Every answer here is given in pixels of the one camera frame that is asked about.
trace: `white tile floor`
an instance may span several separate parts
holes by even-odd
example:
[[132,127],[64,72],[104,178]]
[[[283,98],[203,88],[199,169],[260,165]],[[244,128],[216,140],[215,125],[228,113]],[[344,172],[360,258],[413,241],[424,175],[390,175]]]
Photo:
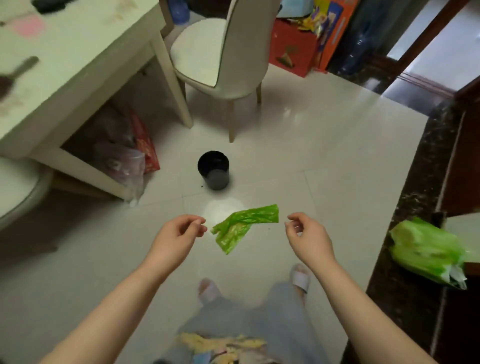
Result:
[[[181,213],[203,215],[209,227],[233,211],[273,203],[281,221],[297,210],[317,216],[340,263],[367,287],[424,115],[331,74],[301,79],[271,66],[262,106],[254,95],[237,102],[238,134],[229,144],[218,101],[187,88],[195,122],[188,130],[165,108],[153,78],[138,76],[123,93],[151,126],[162,169],[137,207],[64,196],[44,203],[43,220],[23,220],[29,229],[17,224],[24,233],[40,226],[35,238],[60,248],[0,271],[0,356],[7,363],[31,363],[51,350],[141,261],[158,228]],[[196,170],[212,149],[225,153],[231,168],[231,185],[216,193]],[[295,262],[283,224],[254,225],[228,256],[207,234],[160,288],[118,362],[148,363],[161,354],[197,310],[202,277],[215,279],[227,297],[257,304]],[[316,282],[307,308],[338,363],[347,337]]]

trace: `green plastic bag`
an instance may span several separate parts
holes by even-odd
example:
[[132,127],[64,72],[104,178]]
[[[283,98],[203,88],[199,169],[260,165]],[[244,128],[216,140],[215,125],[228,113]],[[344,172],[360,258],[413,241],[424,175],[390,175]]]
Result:
[[224,253],[228,255],[250,230],[252,224],[265,222],[278,222],[277,205],[234,212],[224,221],[216,224],[211,229],[211,232],[214,235],[218,233],[215,241]]
[[420,218],[400,222],[391,231],[392,258],[404,268],[438,283],[467,289],[463,262],[467,254],[458,238]]

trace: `gray pants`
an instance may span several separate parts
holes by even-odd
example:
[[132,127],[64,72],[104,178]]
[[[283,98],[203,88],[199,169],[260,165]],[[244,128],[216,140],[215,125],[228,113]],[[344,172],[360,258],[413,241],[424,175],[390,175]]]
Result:
[[[219,297],[179,329],[204,338],[244,335],[267,342],[266,353],[283,364],[328,364],[301,298],[291,283],[276,283],[257,308]],[[192,352],[174,344],[156,363],[190,364]]]

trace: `chair backrest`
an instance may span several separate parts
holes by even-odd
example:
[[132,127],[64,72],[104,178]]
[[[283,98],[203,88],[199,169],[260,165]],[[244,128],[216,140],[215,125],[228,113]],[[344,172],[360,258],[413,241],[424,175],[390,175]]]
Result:
[[263,80],[280,1],[232,0],[215,86],[224,98],[244,97]]

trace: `white slipper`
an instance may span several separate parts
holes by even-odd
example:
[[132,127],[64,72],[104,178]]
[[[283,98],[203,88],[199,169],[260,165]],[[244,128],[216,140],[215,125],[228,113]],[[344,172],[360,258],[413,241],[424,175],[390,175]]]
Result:
[[301,267],[302,270],[308,271],[307,267],[304,266],[303,264],[296,264],[292,267],[292,270],[290,271],[290,282],[302,290],[305,291],[305,293],[308,292],[308,286],[310,284],[310,274],[306,274],[303,272],[299,272],[299,267]]
[[198,284],[198,291],[200,291],[200,286],[202,286],[202,284],[206,282],[208,282],[207,288],[205,288],[205,290],[198,295],[198,299],[200,300],[202,306],[205,306],[207,303],[214,301],[218,297],[222,297],[222,293],[216,286],[215,282],[213,282],[209,278],[204,278],[200,281],[200,283]]

